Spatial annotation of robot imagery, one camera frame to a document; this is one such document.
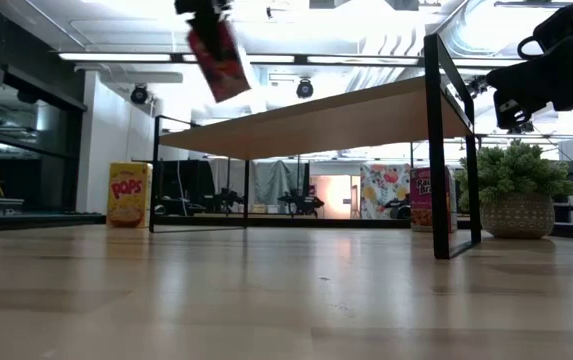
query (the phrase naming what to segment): glass window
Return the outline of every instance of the glass window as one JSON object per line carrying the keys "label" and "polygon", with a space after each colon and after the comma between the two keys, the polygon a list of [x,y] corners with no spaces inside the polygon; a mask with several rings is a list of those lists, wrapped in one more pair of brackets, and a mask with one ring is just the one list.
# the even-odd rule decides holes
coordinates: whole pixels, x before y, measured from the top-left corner
{"label": "glass window", "polygon": [[68,112],[12,87],[0,87],[0,136],[44,151],[76,155],[80,133],[79,119]]}
{"label": "glass window", "polygon": [[72,211],[76,161],[0,143],[0,181],[8,199],[23,201],[23,213]]}

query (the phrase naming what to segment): ceiling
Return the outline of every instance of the ceiling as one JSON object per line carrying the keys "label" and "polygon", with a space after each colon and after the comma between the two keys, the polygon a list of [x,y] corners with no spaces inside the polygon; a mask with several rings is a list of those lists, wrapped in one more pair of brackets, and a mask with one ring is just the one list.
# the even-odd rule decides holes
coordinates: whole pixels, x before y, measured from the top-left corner
{"label": "ceiling", "polygon": [[[247,53],[417,55],[427,33],[439,30],[458,56],[514,57],[514,43],[529,35],[550,11],[497,9],[492,0],[422,0],[420,11],[396,11],[385,0],[235,0],[230,19]],[[272,19],[266,7],[272,9]],[[449,16],[455,11],[456,16]],[[0,11],[57,51],[190,52],[189,27],[176,16],[173,0],[0,0]],[[257,84],[250,94],[215,104],[196,65],[106,64],[87,69],[103,73],[114,89],[128,92],[135,74],[181,73],[179,83],[150,84],[156,97],[193,104],[194,119],[234,118],[299,101],[300,78],[315,86],[312,99],[394,81],[403,68],[334,66],[254,66]],[[492,110],[489,96],[476,100]],[[483,114],[494,122],[493,111]]]}

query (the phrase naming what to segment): cereal box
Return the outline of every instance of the cereal box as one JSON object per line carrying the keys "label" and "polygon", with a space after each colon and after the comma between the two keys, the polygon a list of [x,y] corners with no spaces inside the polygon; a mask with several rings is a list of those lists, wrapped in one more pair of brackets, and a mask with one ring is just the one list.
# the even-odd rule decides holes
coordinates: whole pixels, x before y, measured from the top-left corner
{"label": "cereal box", "polygon": [[152,173],[150,164],[110,165],[107,225],[132,228],[148,226]]}
{"label": "cereal box", "polygon": [[[433,231],[433,201],[431,198],[430,168],[410,170],[410,222],[415,231]],[[455,178],[446,168],[446,207],[448,231],[457,230],[457,198]]]}

